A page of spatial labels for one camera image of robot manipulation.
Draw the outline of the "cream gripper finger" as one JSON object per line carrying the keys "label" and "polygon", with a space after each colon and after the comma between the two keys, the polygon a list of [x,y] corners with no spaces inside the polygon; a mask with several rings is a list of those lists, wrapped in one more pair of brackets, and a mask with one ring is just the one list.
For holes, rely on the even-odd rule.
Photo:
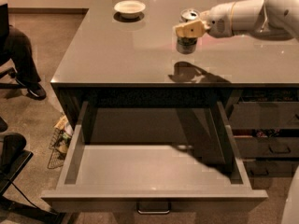
{"label": "cream gripper finger", "polygon": [[177,37],[202,37],[208,29],[206,22],[201,20],[183,22],[174,27]]}

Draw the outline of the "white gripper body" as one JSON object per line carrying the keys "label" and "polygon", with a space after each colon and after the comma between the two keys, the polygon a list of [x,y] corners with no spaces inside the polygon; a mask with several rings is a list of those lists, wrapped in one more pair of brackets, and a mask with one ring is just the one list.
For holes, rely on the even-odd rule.
{"label": "white gripper body", "polygon": [[202,11],[200,19],[206,23],[206,32],[212,37],[231,37],[233,3],[217,5]]}

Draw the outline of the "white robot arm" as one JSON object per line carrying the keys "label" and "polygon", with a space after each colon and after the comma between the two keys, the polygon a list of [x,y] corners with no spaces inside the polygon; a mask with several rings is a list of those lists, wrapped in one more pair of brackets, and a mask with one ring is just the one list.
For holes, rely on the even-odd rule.
{"label": "white robot arm", "polygon": [[251,35],[262,40],[299,39],[299,0],[243,0],[220,4],[174,27],[177,37]]}

